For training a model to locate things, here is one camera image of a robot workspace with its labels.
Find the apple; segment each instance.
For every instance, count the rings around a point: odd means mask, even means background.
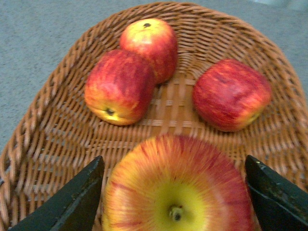
[[[104,190],[104,231],[251,231],[252,217],[233,162],[184,135],[141,142],[115,166]]]
[[[198,78],[192,95],[204,121],[221,131],[238,131],[270,104],[272,91],[258,71],[235,59],[224,59]]]
[[[155,88],[149,62],[125,50],[105,53],[91,70],[84,92],[87,107],[114,125],[129,125],[146,113]]]
[[[173,28],[157,18],[142,19],[128,25],[120,36],[120,48],[137,52],[152,65],[156,83],[163,83],[175,73],[178,41]]]

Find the wicker basket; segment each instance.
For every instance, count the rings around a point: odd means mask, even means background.
[[[89,71],[130,23],[156,17],[177,32],[179,66],[155,89],[145,118],[125,127],[102,122],[83,99]],[[239,132],[208,126],[194,111],[195,80],[213,63],[234,58],[263,73],[273,101]],[[51,73],[0,156],[0,230],[14,226],[94,157],[105,161],[103,185],[115,164],[142,140],[187,134],[227,153],[244,177],[248,154],[308,191],[308,121],[304,92],[282,51],[242,20],[192,3],[157,2],[111,15],[86,31]],[[100,231],[102,203],[93,227]]]

